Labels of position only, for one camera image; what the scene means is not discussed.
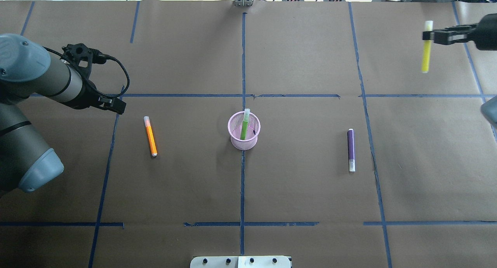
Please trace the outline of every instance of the yellow marker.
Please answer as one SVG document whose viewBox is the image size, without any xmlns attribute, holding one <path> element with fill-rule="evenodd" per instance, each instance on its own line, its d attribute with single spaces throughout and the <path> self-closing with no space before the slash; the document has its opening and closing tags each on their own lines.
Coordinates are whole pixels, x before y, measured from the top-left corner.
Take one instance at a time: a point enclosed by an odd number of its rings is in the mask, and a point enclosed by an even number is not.
<svg viewBox="0 0 497 268">
<path fill-rule="evenodd" d="M 149 137 L 150 144 L 150 152 L 153 157 L 157 156 L 157 148 L 155 146 L 154 133 L 152 132 L 152 126 L 150 125 L 150 118 L 148 116 L 144 116 L 143 120 L 145 121 L 145 128 L 147 129 L 147 136 Z"/>
<path fill-rule="evenodd" d="M 425 31 L 433 31 L 433 20 L 424 22 Z M 430 53 L 431 53 L 431 40 L 424 41 L 423 49 L 423 62 L 421 63 L 421 72 L 428 73 L 430 69 Z"/>
</svg>

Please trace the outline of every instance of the blue tape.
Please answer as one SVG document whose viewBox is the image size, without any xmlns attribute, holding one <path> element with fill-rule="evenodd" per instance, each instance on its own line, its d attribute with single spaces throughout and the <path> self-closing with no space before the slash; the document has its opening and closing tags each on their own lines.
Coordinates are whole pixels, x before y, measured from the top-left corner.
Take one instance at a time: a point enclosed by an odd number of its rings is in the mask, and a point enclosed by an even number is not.
<svg viewBox="0 0 497 268">
<path fill-rule="evenodd" d="M 456 18 L 457 25 L 460 25 L 461 23 L 459 22 L 459 15 L 457 14 L 457 8 L 456 8 L 455 2 L 452 2 L 452 10 L 454 11 L 454 16 Z M 483 94 L 483 89 L 481 89 L 481 83 L 480 83 L 480 79 L 478 77 L 478 74 L 476 73 L 476 68 L 474 68 L 473 58 L 471 57 L 471 54 L 469 53 L 469 49 L 467 48 L 467 43 L 463 43 L 463 44 L 464 44 L 464 49 L 466 50 L 467 59 L 469 59 L 469 64 L 470 64 L 471 70 L 473 72 L 474 80 L 476 80 L 476 86 L 478 87 L 478 91 L 480 92 L 481 101 L 483 103 L 485 103 L 486 102 L 485 95 Z M 492 125 L 490 125 L 490 128 L 492 129 L 492 133 L 494 134 L 494 139 L 497 142 L 497 131 L 495 130 L 495 128 Z"/>
<path fill-rule="evenodd" d="M 243 226 L 316 226 L 317 221 L 289 221 L 289 222 L 244 222 Z M 190 224 L 184 222 L 185 227 L 195 226 L 241 226 L 240 222 L 195 222 Z"/>
<path fill-rule="evenodd" d="M 26 31 L 26 26 L 28 25 L 28 21 L 30 21 L 31 13 L 33 12 L 34 1 L 31 2 L 30 11 L 26 16 L 26 20 L 24 21 L 23 29 L 21 30 L 21 36 L 24 36 L 24 32 Z"/>
<path fill-rule="evenodd" d="M 136 10 L 135 10 L 135 20 L 133 21 L 133 29 L 131 30 L 131 38 L 129 39 L 129 43 L 133 43 L 133 40 L 135 39 L 135 29 L 136 29 L 136 22 L 138 20 L 138 11 L 140 10 L 140 1 L 136 2 Z"/>
<path fill-rule="evenodd" d="M 409 226 L 409 225 L 497 225 L 497 221 L 483 220 L 453 220 L 453 221 L 387 221 L 387 226 Z M 379 221 L 366 221 L 364 226 L 382 226 Z"/>
<path fill-rule="evenodd" d="M 242 94 L 160 94 L 160 93 L 126 93 L 124 97 L 243 97 Z"/>
<path fill-rule="evenodd" d="M 340 98 L 338 94 L 261 94 L 254 96 L 257 97 L 336 97 Z"/>
<path fill-rule="evenodd" d="M 245 254 L 245 151 L 242 151 L 242 177 L 240 189 L 240 255 Z"/>
<path fill-rule="evenodd" d="M 77 227 L 93 227 L 95 226 L 95 222 L 10 222 L 3 221 L 0 222 L 0 226 L 35 226 L 35 227 L 48 227 L 48 226 L 77 226 Z M 100 226 L 107 227 L 122 227 L 124 228 L 123 222 L 104 222 L 101 223 Z"/>
<path fill-rule="evenodd" d="M 368 109 L 367 109 L 367 100 L 366 100 L 366 91 L 364 89 L 364 81 L 362 79 L 362 73 L 361 73 L 361 68 L 359 66 L 359 50 L 357 47 L 357 37 L 355 34 L 355 25 L 354 25 L 354 15 L 352 11 L 352 4 L 349 2 L 348 3 L 348 10 L 350 13 L 350 25 L 352 27 L 352 36 L 354 40 L 354 48 L 355 48 L 355 59 L 357 63 L 357 72 L 359 74 L 359 80 L 361 82 L 361 93 L 362 93 L 362 103 L 364 105 L 364 114 L 366 116 L 366 126 L 368 129 L 368 137 L 369 137 L 369 147 L 371 149 L 371 155 L 373 157 L 373 163 L 374 163 L 374 174 L 376 178 L 376 192 L 378 194 L 378 205 L 380 206 L 380 216 L 381 216 L 381 222 L 382 227 L 383 227 L 383 239 L 385 240 L 385 252 L 387 254 L 387 263 L 388 267 L 392 268 L 392 257 L 390 256 L 390 244 L 388 242 L 388 233 L 387 233 L 387 226 L 385 224 L 385 211 L 383 209 L 383 200 L 381 197 L 381 188 L 380 188 L 380 178 L 378 176 L 378 168 L 376 166 L 376 155 L 374 152 L 374 144 L 373 144 L 373 135 L 371 133 L 371 125 L 369 123 L 369 114 L 368 114 Z"/>
<path fill-rule="evenodd" d="M 94 222 L 0 222 L 0 226 L 95 226 Z"/>
<path fill-rule="evenodd" d="M 302 222 L 245 222 L 245 226 L 316 226 L 317 221 Z"/>
<path fill-rule="evenodd" d="M 366 94 L 366 97 L 418 97 L 418 98 L 480 98 L 480 94 Z"/>
<path fill-rule="evenodd" d="M 98 207 L 98 214 L 96 218 L 96 225 L 95 225 L 95 232 L 94 232 L 94 239 L 92 243 L 92 252 L 90 253 L 90 259 L 88 263 L 88 268 L 93 267 L 93 261 L 94 261 L 94 256 L 95 256 L 95 249 L 96 249 L 96 242 L 98 239 L 98 229 L 100 227 L 100 220 L 102 217 L 102 209 L 103 209 L 103 202 L 105 200 L 105 192 L 107 190 L 107 181 L 109 180 L 109 173 L 110 173 L 110 161 L 112 159 L 112 153 L 114 152 L 114 143 L 116 139 L 116 130 L 117 130 L 117 123 L 119 121 L 119 114 L 116 114 L 116 120 L 114 121 L 114 131 L 112 132 L 112 140 L 110 141 L 110 149 L 109 149 L 109 157 L 107 158 L 107 167 L 105 168 L 105 177 L 103 179 L 103 186 L 102 186 L 102 194 L 100 197 L 100 206 Z"/>
<path fill-rule="evenodd" d="M 189 224 L 184 222 L 185 227 L 194 226 L 240 226 L 240 222 L 195 222 L 194 224 Z"/>
<path fill-rule="evenodd" d="M 242 14 L 242 105 L 243 110 L 245 110 L 245 15 L 247 13 Z"/>
</svg>

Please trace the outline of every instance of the purple marker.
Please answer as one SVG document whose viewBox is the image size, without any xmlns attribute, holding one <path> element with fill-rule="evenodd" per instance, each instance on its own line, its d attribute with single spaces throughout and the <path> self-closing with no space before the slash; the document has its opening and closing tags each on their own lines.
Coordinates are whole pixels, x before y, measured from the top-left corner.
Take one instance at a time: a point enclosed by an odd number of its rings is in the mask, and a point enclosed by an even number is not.
<svg viewBox="0 0 497 268">
<path fill-rule="evenodd" d="M 355 172 L 355 151 L 354 151 L 354 130 L 350 128 L 347 131 L 348 141 L 348 171 Z"/>
</svg>

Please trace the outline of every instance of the pink pen holder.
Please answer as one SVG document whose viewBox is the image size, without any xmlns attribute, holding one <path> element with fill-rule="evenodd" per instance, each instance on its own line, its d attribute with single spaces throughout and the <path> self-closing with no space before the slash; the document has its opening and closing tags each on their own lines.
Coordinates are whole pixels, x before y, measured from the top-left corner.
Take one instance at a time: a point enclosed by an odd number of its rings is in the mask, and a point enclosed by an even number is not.
<svg viewBox="0 0 497 268">
<path fill-rule="evenodd" d="M 243 111 L 232 115 L 228 121 L 228 132 L 231 137 L 231 143 L 235 148 L 246 151 L 250 150 L 257 143 L 257 136 L 261 131 L 261 123 L 255 114 L 250 113 L 248 119 L 247 135 L 245 139 L 240 139 L 242 133 Z"/>
</svg>

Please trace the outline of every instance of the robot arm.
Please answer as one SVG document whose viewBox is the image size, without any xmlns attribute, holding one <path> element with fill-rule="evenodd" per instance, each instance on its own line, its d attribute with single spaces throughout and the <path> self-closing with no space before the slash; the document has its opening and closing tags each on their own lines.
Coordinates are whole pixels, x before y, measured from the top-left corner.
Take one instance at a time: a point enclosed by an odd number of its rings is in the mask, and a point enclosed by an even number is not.
<svg viewBox="0 0 497 268">
<path fill-rule="evenodd" d="M 423 40 L 442 45 L 474 41 L 478 50 L 497 50 L 497 14 L 486 15 L 475 24 L 424 31 Z M 481 113 L 497 128 L 497 96 L 481 106 Z"/>
<path fill-rule="evenodd" d="M 84 44 L 67 45 L 63 50 L 59 54 L 16 34 L 0 35 L 0 197 L 16 187 L 32 192 L 64 170 L 17 103 L 38 93 L 74 109 L 96 107 L 124 113 L 126 103 L 119 99 L 129 87 L 124 66 Z M 108 59 L 119 63 L 126 74 L 127 85 L 119 94 L 101 93 L 88 79 L 92 64 Z M 81 61 L 87 61 L 87 67 L 80 67 Z"/>
</svg>

